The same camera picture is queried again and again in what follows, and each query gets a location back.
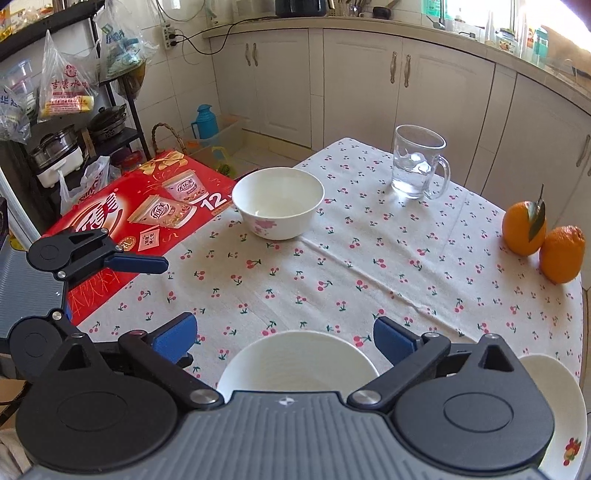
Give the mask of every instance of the pot lid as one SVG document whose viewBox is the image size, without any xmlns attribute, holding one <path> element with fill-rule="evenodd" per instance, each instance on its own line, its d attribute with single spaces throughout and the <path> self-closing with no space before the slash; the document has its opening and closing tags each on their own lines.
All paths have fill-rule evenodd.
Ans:
<svg viewBox="0 0 591 480">
<path fill-rule="evenodd" d="M 88 123 L 89 131 L 103 130 L 125 116 L 127 105 L 115 105 L 108 108 L 100 107 L 92 120 Z"/>
</svg>

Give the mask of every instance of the water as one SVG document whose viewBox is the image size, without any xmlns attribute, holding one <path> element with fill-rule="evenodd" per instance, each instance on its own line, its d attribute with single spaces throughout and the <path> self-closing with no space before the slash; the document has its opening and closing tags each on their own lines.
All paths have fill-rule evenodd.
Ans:
<svg viewBox="0 0 591 480">
<path fill-rule="evenodd" d="M 411 153 L 401 156 L 394 151 L 392 165 L 392 188 L 410 199 L 423 196 L 433 176 L 433 167 L 429 165 L 422 153 Z"/>
</svg>

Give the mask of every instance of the power cord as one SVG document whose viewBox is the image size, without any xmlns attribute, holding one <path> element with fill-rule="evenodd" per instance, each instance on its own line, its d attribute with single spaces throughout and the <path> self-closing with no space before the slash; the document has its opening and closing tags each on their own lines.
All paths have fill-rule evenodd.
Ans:
<svg viewBox="0 0 591 480">
<path fill-rule="evenodd" d="M 156 6 L 158 7 L 158 11 L 162 12 L 164 14 L 165 17 L 167 17 L 168 19 L 175 21 L 175 22 L 190 22 L 193 18 L 195 18 L 196 16 L 198 16 L 201 13 L 201 10 L 203 10 L 203 7 L 205 7 L 205 2 L 206 0 L 203 0 L 203 3 L 201 5 L 201 8 L 199 10 L 197 10 L 197 13 L 195 13 L 191 18 L 186 18 L 184 20 L 180 20 L 178 18 L 173 18 L 170 15 L 168 15 L 166 13 L 166 11 L 164 10 L 163 6 L 160 5 L 160 1 L 159 0 L 154 0 L 156 2 Z"/>
<path fill-rule="evenodd" d="M 234 28 L 236 25 L 238 25 L 239 23 L 244 23 L 244 22 L 252 22 L 252 21 L 255 21 L 255 20 L 271 20 L 271 19 L 274 19 L 274 18 L 277 18 L 277 17 L 247 18 L 247 19 L 245 19 L 245 20 L 240 20 L 240 21 L 238 21 L 238 22 L 235 22 L 235 23 L 231 24 L 231 25 L 230 25 L 230 28 L 228 28 L 228 31 L 226 32 L 226 35 L 225 35 L 225 37 L 224 37 L 224 39 L 223 39 L 222 46 L 221 46 L 221 47 L 220 47 L 220 48 L 219 48 L 217 51 L 214 51 L 214 52 L 211 52 L 211 53 L 208 53 L 208 52 L 205 52 L 205 51 L 201 51 L 201 50 L 199 50 L 199 49 L 198 49 L 198 48 L 197 48 L 197 47 L 196 47 L 196 46 L 193 44 L 193 42 L 191 41 L 191 38 L 193 38 L 193 37 L 197 37 L 198 35 L 201 35 L 202 33 L 208 32 L 208 31 L 210 31 L 210 30 L 214 30 L 215 28 L 220 28 L 220 27 L 227 27 L 227 25 L 217 25 L 217 26 L 215 26 L 215 27 L 206 28 L 205 30 L 201 30 L 201 32 L 198 32 L 198 33 L 195 33 L 195 34 L 193 34 L 193 35 L 190 35 L 189 37 L 187 37 L 187 36 L 185 36 L 185 35 L 174 34 L 174 35 L 171 35 L 171 37 L 170 37 L 170 38 L 171 38 L 171 40 L 172 40 L 172 42 L 170 42 L 170 44 L 171 44 L 172 46 L 175 46 L 175 45 L 178 45 L 179 43 L 184 43 L 184 42 L 188 41 L 188 42 L 191 44 L 191 46 L 192 46 L 192 47 L 195 49 L 195 51 L 199 52 L 201 55 L 215 55 L 216 53 L 220 53 L 220 52 L 222 51 L 222 49 L 223 49 L 223 48 L 224 48 L 224 46 L 226 45 L 226 42 L 228 41 L 228 37 L 229 37 L 229 35 L 230 35 L 230 32 L 231 32 L 231 31 L 232 31 L 232 29 L 233 29 L 233 28 Z M 183 40 L 181 40 L 181 41 L 176 41 L 176 40 L 173 40 L 173 39 L 174 39 L 174 38 L 176 38 L 176 37 L 181 37 L 181 38 L 183 38 Z"/>
</svg>

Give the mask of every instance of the countertop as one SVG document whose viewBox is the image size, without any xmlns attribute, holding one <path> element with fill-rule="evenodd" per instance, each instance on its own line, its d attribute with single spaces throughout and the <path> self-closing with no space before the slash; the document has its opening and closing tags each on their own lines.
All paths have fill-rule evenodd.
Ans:
<svg viewBox="0 0 591 480">
<path fill-rule="evenodd" d="M 230 25 L 223 25 L 219 28 L 203 33 L 203 36 L 204 38 L 210 38 L 226 35 L 229 28 Z M 560 96 L 571 101 L 580 109 L 591 115 L 591 92 L 576 85 L 567 77 L 556 73 L 549 67 L 541 69 L 536 65 L 521 60 L 502 50 L 484 45 L 476 40 L 472 40 L 453 32 L 391 20 L 379 20 L 376 18 L 298 17 L 244 22 L 234 26 L 231 33 L 236 34 L 261 30 L 280 30 L 284 28 L 337 28 L 340 30 L 358 30 L 412 38 L 414 40 L 427 41 L 448 48 L 453 48 L 515 70 L 517 73 L 548 87 L 550 90 L 558 93 Z"/>
</svg>

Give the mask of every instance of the tablecloth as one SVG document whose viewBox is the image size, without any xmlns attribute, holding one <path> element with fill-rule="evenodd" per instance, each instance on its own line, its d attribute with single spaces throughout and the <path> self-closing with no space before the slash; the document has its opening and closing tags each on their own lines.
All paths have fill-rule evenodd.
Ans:
<svg viewBox="0 0 591 480">
<path fill-rule="evenodd" d="M 453 342 L 499 333 L 517 355 L 555 356 L 578 377 L 580 278 L 549 282 L 537 255 L 504 245 L 504 212 L 461 186 L 450 183 L 437 200 L 398 197 L 391 166 L 389 153 L 334 143 L 296 167 L 326 189 L 310 231 L 264 240 L 230 207 L 168 252 L 168 273 L 139 275 L 79 328 L 109 341 L 192 312 L 199 332 L 187 370 L 210 385 L 242 348 L 289 329 L 339 336 L 382 373 L 390 364 L 372 327 L 383 314 Z"/>
</svg>

